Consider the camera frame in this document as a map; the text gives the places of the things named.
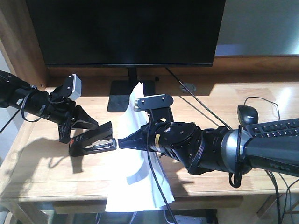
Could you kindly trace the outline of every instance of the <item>black cable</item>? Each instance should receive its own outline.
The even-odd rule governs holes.
[[[271,179],[274,188],[275,188],[275,195],[276,195],[276,205],[277,205],[277,223],[281,224],[281,218],[280,218],[280,200],[279,200],[279,191],[278,191],[278,185],[275,179],[274,174],[271,171],[265,170],[269,178]]]
[[[236,160],[235,160],[234,182],[232,181],[233,174],[232,173],[228,174],[228,181],[229,181],[230,185],[234,188],[239,188],[241,186],[241,180],[242,180],[242,175],[243,175],[244,164],[240,161],[241,134],[242,134],[242,126],[239,125],[238,138],[237,138]]]
[[[151,172],[153,174],[153,177],[155,179],[156,185],[157,185],[157,187],[158,187],[158,189],[160,191],[160,194],[161,194],[161,196],[162,196],[162,198],[164,200],[164,203],[165,203],[165,205],[167,207],[167,210],[169,211],[169,213],[170,213],[170,215],[171,215],[174,223],[178,224],[177,221],[176,221],[176,218],[174,217],[174,215],[172,213],[172,210],[171,210],[171,208],[170,208],[170,206],[169,206],[169,204],[168,204],[168,202],[167,202],[167,200],[165,198],[165,195],[164,195],[164,193],[163,193],[163,191],[161,189],[161,186],[160,186],[160,184],[158,182],[158,179],[156,177],[156,174],[155,174],[155,171],[154,171],[154,168],[153,168],[153,164],[151,163],[151,159],[150,159],[150,147],[149,147],[150,127],[151,127],[151,120],[149,120],[149,129],[148,129],[147,139],[146,139],[146,147],[147,147],[147,154],[148,154],[148,160],[149,160],[149,167],[150,167],[150,170],[151,170]]]
[[[31,97],[36,91],[37,91],[37,88],[33,88],[32,91],[25,96],[25,98],[23,99],[22,105],[21,105],[21,115],[22,115],[22,118],[25,121],[28,121],[30,123],[38,122],[40,119],[43,118],[43,116],[41,116],[41,117],[39,117],[36,120],[27,120],[26,117],[25,117],[25,114],[24,114],[24,108],[25,108],[25,105],[27,103],[28,98]]]
[[[284,177],[279,173],[281,179],[284,181],[287,189],[286,189],[286,192],[285,192],[285,203],[284,203],[284,209],[283,209],[283,213],[282,213],[282,216],[281,216],[281,223],[283,222],[284,220],[284,216],[285,216],[285,210],[286,210],[286,203],[287,203],[287,198],[288,198],[288,194],[290,195],[290,208],[291,208],[291,204],[292,204],[292,195],[291,195],[291,187],[297,183],[299,181],[299,179],[295,180],[290,186],[287,184],[287,182],[285,181]]]
[[[276,107],[277,107],[277,113],[278,113],[278,120],[280,121],[280,112],[279,112],[279,106],[277,103],[275,102],[272,102],[270,100],[267,100],[263,97],[254,97],[254,96],[250,96],[250,97],[247,97],[244,101],[244,105],[246,104],[247,100],[250,99],[250,98],[257,98],[257,99],[262,99],[262,100],[265,100],[271,104],[274,104]],[[282,218],[280,218],[280,200],[279,200],[279,192],[278,192],[278,185],[277,185],[277,182],[276,182],[276,179],[275,179],[275,176],[274,174],[271,172],[271,171],[267,171],[265,170],[267,175],[269,176],[269,178],[271,179],[273,185],[274,185],[274,188],[275,188],[275,194],[276,194],[276,205],[277,205],[277,219],[278,219],[278,224],[282,223],[283,221],[283,217],[284,217],[284,212],[282,214]]]
[[[267,99],[265,99],[265,98],[263,98],[263,97],[251,97],[251,96],[250,96],[250,97],[247,97],[247,98],[245,99],[245,101],[244,101],[244,105],[246,104],[247,100],[250,99],[250,98],[262,99],[262,100],[265,100],[265,101],[267,101],[267,102],[269,102],[269,103],[271,103],[271,104],[274,104],[274,105],[277,107],[278,120],[280,120],[279,106],[278,106],[277,103],[274,103],[274,102],[272,102],[272,101],[270,101],[270,100],[267,100]]]
[[[216,117],[221,123],[223,123],[228,129],[232,130],[232,127],[225,123],[220,117],[218,117],[213,111],[211,111],[206,105],[204,105],[180,80],[179,78],[169,69],[166,68],[167,71],[190,93],[200,105],[202,105],[209,113],[211,113],[214,117]]]
[[[45,94],[46,94],[46,96],[47,96],[47,100],[48,100],[48,102],[51,103],[51,104],[61,104],[61,103],[64,103],[64,102],[65,102],[65,99],[64,99],[64,100],[61,100],[61,101],[58,101],[58,102],[54,102],[54,101],[50,100],[50,96],[49,96],[49,94],[48,94],[47,92],[45,92]]]
[[[0,134],[4,131],[4,129],[9,125],[9,123],[14,119],[14,117],[20,112],[20,110],[17,110],[16,113],[13,114],[13,116],[9,119],[9,121],[3,126],[3,128],[0,131]]]

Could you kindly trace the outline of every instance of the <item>paper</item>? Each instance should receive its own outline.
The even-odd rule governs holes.
[[[135,99],[143,97],[143,85],[139,83],[130,95],[129,106],[119,120],[118,138],[125,138],[148,123],[147,114],[135,112]],[[158,210],[165,203],[153,178],[146,151],[117,149],[111,191],[106,211],[132,212]],[[150,153],[155,174],[168,203],[174,201],[167,178],[160,166],[156,153]]]

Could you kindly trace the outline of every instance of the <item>keyboard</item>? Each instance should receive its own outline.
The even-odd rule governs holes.
[[[299,118],[246,125],[244,129],[254,138],[299,136]]]

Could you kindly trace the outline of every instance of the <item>computer mouse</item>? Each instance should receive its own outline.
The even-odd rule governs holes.
[[[252,106],[238,105],[237,113],[242,127],[258,123],[258,113]]]

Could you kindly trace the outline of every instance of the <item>monitor cable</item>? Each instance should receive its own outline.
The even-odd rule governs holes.
[[[166,70],[188,91],[188,93],[191,94],[191,96],[194,97],[194,99],[199,102],[200,105],[202,105],[207,111],[209,111],[210,114],[212,114],[214,117],[216,117],[222,124],[224,124],[228,129],[232,130],[232,127],[229,126],[227,123],[224,122],[220,117],[218,117],[213,111],[211,111],[205,104],[203,104],[180,80],[179,78],[169,69],[166,68]]]

